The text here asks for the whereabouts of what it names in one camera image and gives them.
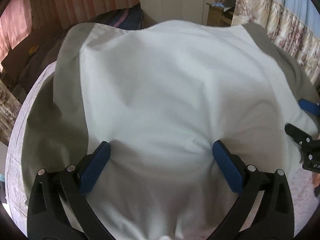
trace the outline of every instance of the white fabric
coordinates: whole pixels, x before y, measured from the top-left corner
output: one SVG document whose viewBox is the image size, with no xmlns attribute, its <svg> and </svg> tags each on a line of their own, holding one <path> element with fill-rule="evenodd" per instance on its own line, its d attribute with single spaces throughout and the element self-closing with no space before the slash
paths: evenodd
<svg viewBox="0 0 320 240">
<path fill-rule="evenodd" d="M 97 24 L 80 50 L 80 77 L 88 154 L 103 140 L 112 147 L 87 200 L 116 239 L 208 236 L 236 199 L 214 141 L 259 170 L 288 173 L 300 153 L 284 125 L 317 133 L 242 26 Z"/>
</svg>

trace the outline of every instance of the blue clamp pad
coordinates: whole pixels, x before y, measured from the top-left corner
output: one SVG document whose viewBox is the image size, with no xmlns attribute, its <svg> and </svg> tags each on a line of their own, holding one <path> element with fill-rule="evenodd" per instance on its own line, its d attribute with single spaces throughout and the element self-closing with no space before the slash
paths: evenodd
<svg viewBox="0 0 320 240">
<path fill-rule="evenodd" d="M 80 177 L 80 192 L 85 195 L 92 191 L 104 166 L 110 159 L 111 147 L 107 142 L 102 142 L 93 153 L 93 158 Z"/>
<path fill-rule="evenodd" d="M 231 159 L 232 154 L 221 141 L 216 141 L 213 144 L 212 153 L 230 189 L 241 194 L 243 191 L 243 176 Z"/>
<path fill-rule="evenodd" d="M 299 106 L 302 110 L 307 111 L 310 114 L 320 115 L 320 107 L 317 104 L 301 99 L 299 101 Z"/>
</svg>

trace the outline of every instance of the clamp jaw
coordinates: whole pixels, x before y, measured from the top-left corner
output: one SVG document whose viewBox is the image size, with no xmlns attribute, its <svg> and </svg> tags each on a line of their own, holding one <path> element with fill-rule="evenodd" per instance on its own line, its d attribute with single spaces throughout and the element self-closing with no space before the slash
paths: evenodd
<svg viewBox="0 0 320 240">
<path fill-rule="evenodd" d="M 284 131 L 301 146 L 302 167 L 305 170 L 320 173 L 320 140 L 313 140 L 311 135 L 290 123 L 285 125 Z"/>
<path fill-rule="evenodd" d="M 110 145 L 102 142 L 77 166 L 72 164 L 53 173 L 38 171 L 28 208 L 30 240 L 115 240 L 84 198 L 109 160 L 110 152 Z M 239 197 L 207 240 L 292 240 L 293 205 L 284 171 L 266 173 L 253 165 L 246 166 L 221 141 L 213 144 L 212 152 L 231 190 Z M 255 219 L 248 229 L 239 232 L 260 190 L 264 190 L 264 195 Z M 68 201 L 84 232 L 71 227 L 60 197 Z"/>
<path fill-rule="evenodd" d="M 293 204 L 284 171 L 268 173 L 258 171 L 253 165 L 247 166 L 220 140 L 213 144 L 212 152 L 230 189 L 239 197 L 207 240 L 292 240 Z M 262 190 L 263 198 L 252 225 L 239 232 Z"/>
</svg>

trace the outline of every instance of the wooden furniture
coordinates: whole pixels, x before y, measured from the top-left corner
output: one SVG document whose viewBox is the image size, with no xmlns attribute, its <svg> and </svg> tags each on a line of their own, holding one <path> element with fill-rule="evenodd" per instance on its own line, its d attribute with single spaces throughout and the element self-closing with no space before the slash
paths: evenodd
<svg viewBox="0 0 320 240">
<path fill-rule="evenodd" d="M 223 8 L 212 6 L 210 3 L 209 5 L 209 13 L 208 13 L 208 20 L 207 26 L 213 27 L 228 27 L 231 26 L 232 18 L 233 18 L 233 11 L 223 11 Z"/>
</svg>

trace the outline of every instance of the yellow object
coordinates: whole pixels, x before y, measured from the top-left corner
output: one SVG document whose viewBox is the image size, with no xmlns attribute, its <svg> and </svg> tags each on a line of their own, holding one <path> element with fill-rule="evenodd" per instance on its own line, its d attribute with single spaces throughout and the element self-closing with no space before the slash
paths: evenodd
<svg viewBox="0 0 320 240">
<path fill-rule="evenodd" d="M 38 49 L 39 49 L 39 46 L 33 46 L 33 47 L 29 50 L 29 56 L 32 56 Z"/>
</svg>

